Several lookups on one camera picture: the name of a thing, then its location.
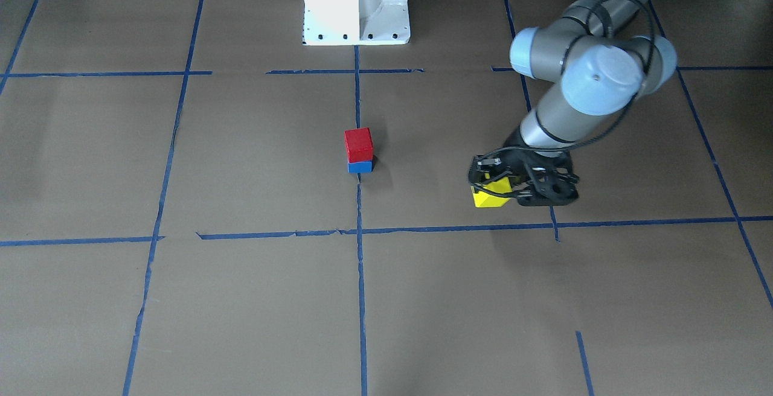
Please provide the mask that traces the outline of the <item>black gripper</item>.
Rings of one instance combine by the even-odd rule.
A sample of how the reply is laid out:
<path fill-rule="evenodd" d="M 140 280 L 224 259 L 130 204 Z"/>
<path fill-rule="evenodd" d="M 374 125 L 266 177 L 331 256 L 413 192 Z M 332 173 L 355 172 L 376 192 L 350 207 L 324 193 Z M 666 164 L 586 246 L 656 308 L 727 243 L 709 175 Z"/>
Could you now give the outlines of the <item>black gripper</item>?
<path fill-rule="evenodd" d="M 469 167 L 469 180 L 497 180 L 505 176 L 535 180 L 543 175 L 571 176 L 569 152 L 538 152 L 524 142 L 520 131 L 514 131 L 502 148 L 474 156 Z"/>

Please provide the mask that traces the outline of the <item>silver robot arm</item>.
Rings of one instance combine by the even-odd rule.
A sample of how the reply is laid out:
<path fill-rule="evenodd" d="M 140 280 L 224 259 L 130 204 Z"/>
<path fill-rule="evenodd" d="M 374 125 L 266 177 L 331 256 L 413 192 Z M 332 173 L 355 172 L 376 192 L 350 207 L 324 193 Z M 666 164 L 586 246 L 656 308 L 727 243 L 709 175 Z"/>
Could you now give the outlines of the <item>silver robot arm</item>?
<path fill-rule="evenodd" d="M 595 142 L 591 132 L 676 70 L 676 50 L 655 34 L 649 0 L 578 0 L 549 27 L 524 28 L 510 46 L 512 68 L 552 88 L 504 146 L 472 162 L 481 187 L 513 177 L 576 182 L 569 152 Z"/>

